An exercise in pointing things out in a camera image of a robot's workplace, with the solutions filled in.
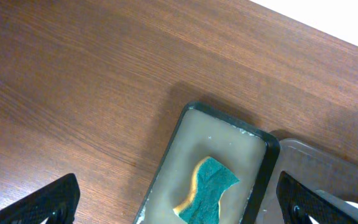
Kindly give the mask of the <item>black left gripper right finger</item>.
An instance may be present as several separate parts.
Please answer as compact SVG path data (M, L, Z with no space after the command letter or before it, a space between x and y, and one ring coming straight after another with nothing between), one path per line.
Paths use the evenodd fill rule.
M282 171L278 179L276 195L285 223L353 223L358 220L305 187L290 174Z

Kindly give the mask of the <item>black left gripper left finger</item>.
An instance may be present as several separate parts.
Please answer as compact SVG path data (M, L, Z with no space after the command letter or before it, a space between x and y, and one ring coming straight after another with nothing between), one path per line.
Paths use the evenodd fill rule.
M79 199L76 176L69 173L0 210L0 223L72 224Z

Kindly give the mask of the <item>green yellow sponge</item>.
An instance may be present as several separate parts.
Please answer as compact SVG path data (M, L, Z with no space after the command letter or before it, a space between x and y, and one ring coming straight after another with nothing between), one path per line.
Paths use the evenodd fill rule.
M173 208L187 224L218 224L221 198L239 179L213 157L205 157L195 166L186 199Z

